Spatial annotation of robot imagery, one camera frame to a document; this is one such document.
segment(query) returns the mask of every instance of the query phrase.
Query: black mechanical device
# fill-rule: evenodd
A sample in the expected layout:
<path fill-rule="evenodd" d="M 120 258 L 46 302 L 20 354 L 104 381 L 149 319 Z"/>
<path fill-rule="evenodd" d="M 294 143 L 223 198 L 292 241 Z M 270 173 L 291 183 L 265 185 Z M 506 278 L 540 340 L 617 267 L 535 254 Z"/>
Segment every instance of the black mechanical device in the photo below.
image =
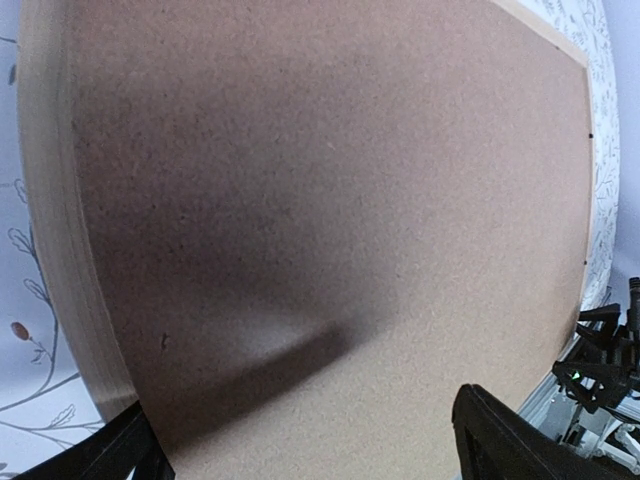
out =
<path fill-rule="evenodd" d="M 553 373 L 567 396 L 589 413 L 611 412 L 631 392 L 640 391 L 640 278 L 629 280 L 630 308 L 619 325 L 620 305 L 580 312 L 576 348 Z"/>

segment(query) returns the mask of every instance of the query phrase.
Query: brown flower bud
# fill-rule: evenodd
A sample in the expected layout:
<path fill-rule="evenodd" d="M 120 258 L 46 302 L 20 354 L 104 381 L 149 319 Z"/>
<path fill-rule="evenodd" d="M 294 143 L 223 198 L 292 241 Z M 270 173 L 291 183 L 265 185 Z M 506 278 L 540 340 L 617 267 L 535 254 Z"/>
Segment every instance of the brown flower bud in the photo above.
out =
<path fill-rule="evenodd" d="M 11 330 L 16 337 L 25 342 L 31 337 L 31 335 L 29 335 L 29 330 L 27 330 L 27 328 L 20 322 L 13 322 L 11 324 Z"/>

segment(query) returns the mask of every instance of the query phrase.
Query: brown fiberboard panel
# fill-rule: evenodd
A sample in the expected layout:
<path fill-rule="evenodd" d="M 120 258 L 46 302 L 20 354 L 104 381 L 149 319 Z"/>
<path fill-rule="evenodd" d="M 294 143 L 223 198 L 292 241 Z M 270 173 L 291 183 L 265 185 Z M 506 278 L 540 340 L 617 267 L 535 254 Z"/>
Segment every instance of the brown fiberboard panel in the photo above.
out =
<path fill-rule="evenodd" d="M 553 35 L 483 0 L 89 1 L 66 26 L 95 288 L 180 478 L 447 478 L 457 388 L 516 408 L 549 370 L 592 185 Z"/>

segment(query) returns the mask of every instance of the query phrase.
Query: wallpaper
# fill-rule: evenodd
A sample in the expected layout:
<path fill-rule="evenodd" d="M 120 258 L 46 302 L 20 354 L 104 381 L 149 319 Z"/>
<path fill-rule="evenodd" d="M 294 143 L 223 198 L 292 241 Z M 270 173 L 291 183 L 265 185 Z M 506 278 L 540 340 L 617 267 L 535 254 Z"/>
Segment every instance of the wallpaper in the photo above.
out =
<path fill-rule="evenodd" d="M 618 110 L 609 32 L 600 0 L 521 2 L 590 58 L 597 171 L 594 241 L 583 303 L 589 308 L 605 294 L 618 201 Z M 101 426 L 52 311 L 33 247 L 16 116 L 18 11 L 17 0 L 0 0 L 0 480 Z"/>

